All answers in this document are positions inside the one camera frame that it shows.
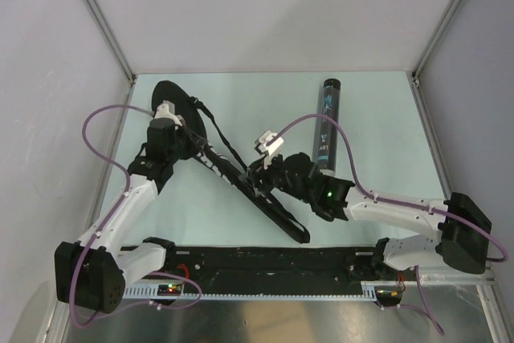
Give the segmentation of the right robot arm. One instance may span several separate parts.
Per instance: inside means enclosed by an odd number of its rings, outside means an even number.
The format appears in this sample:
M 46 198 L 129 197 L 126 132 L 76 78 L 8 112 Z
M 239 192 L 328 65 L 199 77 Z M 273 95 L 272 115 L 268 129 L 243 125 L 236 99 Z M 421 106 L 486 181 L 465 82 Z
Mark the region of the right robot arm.
M 485 271 L 492 223 L 465 194 L 454 192 L 447 200 L 365 194 L 354 182 L 323 174 L 305 153 L 262 157 L 247 175 L 256 192 L 280 190 L 307 203 L 325 221 L 380 222 L 412 231 L 411 237 L 377 242 L 370 262 L 380 279 L 437 263 L 467 274 Z

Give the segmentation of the black shuttlecock tube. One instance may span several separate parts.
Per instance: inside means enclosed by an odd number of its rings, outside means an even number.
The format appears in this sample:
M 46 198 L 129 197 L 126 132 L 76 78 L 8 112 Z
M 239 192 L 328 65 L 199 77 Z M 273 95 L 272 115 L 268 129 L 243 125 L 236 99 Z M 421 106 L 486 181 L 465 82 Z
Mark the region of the black shuttlecock tube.
M 326 79 L 320 90 L 317 113 L 338 122 L 341 82 Z M 334 177 L 337 164 L 337 129 L 325 119 L 316 121 L 313 159 L 323 174 Z

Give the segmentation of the black racket cover bag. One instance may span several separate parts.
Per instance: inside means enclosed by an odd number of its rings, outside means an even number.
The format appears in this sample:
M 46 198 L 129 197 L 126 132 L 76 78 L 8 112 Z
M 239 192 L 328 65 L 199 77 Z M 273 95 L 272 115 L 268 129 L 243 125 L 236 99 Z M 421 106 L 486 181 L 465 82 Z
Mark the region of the black racket cover bag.
M 184 118 L 185 123 L 192 131 L 204 139 L 207 139 L 208 135 L 206 126 L 200 115 L 204 114 L 209 118 L 214 128 L 217 130 L 222 143 L 240 164 L 240 167 L 236 167 L 232 164 L 229 159 L 219 153 L 211 143 L 206 143 L 202 150 L 194 156 L 195 161 L 204 165 L 222 180 L 237 189 L 291 239 L 300 244 L 310 242 L 311 236 L 308 229 L 302 225 L 291 212 L 286 210 L 273 194 L 256 196 L 243 182 L 243 175 L 247 170 L 247 165 L 222 133 L 214 118 L 214 114 L 202 101 L 187 94 L 176 83 L 170 80 L 161 80 L 153 89 L 151 99 L 152 110 L 156 111 L 157 107 L 165 101 L 173 104 L 175 114 Z

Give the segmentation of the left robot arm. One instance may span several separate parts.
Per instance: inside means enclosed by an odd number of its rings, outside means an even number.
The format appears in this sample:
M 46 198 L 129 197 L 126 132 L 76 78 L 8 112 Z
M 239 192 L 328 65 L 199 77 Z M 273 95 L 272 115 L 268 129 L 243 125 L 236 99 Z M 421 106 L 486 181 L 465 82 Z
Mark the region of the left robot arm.
M 123 253 L 122 244 L 146 207 L 159 195 L 180 160 L 195 155 L 201 140 L 181 116 L 154 118 L 147 141 L 129 165 L 125 187 L 103 217 L 74 243 L 62 242 L 55 251 L 58 300 L 92 311 L 113 312 L 131 284 L 151 272 L 171 277 L 177 256 L 155 242 L 143 242 Z

